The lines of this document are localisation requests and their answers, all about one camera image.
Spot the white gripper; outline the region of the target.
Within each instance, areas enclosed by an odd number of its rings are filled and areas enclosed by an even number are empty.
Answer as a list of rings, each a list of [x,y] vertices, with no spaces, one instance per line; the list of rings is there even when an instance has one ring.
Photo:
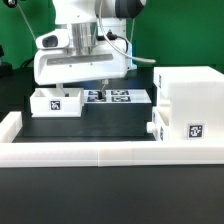
[[[70,46],[66,29],[56,29],[36,39],[38,51],[34,59],[34,78],[39,85],[56,84],[64,97],[69,97],[62,83],[102,80],[97,99],[105,99],[108,79],[127,73],[126,58],[107,41],[99,41],[91,53],[77,54]]]

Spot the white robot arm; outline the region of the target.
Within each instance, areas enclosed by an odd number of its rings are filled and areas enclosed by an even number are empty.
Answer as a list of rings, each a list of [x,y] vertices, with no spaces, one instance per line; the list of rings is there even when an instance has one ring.
[[[52,0],[56,29],[36,39],[34,78],[39,85],[121,78],[127,40],[99,36],[104,18],[134,18],[146,0]]]

